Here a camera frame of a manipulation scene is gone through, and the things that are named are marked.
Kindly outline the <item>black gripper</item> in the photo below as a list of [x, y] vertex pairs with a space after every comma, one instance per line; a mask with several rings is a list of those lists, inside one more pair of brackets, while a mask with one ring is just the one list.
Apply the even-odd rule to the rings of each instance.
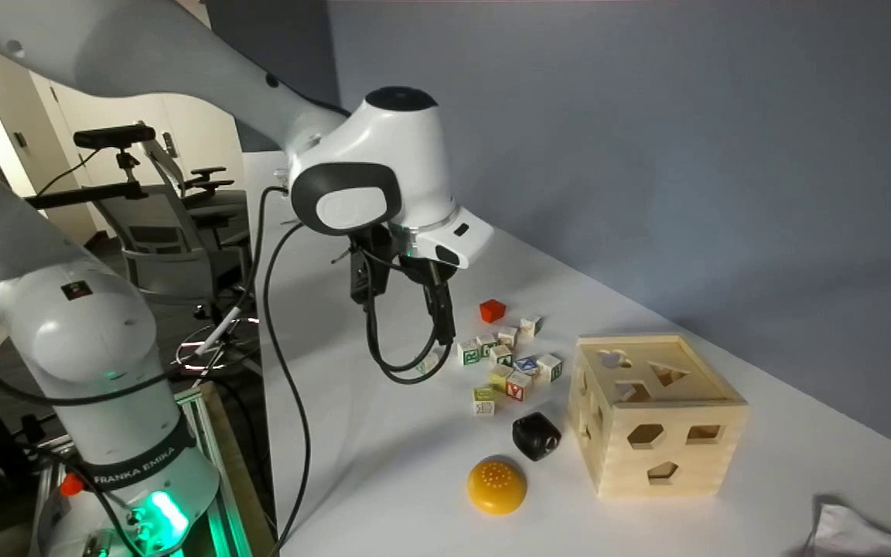
[[405, 256], [387, 225], [365, 225], [351, 235], [351, 296], [357, 302], [375, 302], [387, 289], [393, 273], [402, 273], [423, 287], [426, 312], [434, 317], [434, 339], [452, 342], [455, 312], [449, 278], [455, 268], [449, 264]]

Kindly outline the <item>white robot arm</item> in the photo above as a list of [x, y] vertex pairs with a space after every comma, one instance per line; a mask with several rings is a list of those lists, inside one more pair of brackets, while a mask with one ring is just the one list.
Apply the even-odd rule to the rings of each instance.
[[[177, 0], [0, 0], [0, 56], [93, 97], [182, 91], [269, 135], [291, 209], [321, 235], [380, 239], [444, 302], [491, 225], [449, 196], [434, 97], [385, 85], [321, 107], [236, 52]], [[147, 302], [0, 182], [0, 323], [73, 440], [131, 557], [169, 557], [219, 491], [156, 346]]]

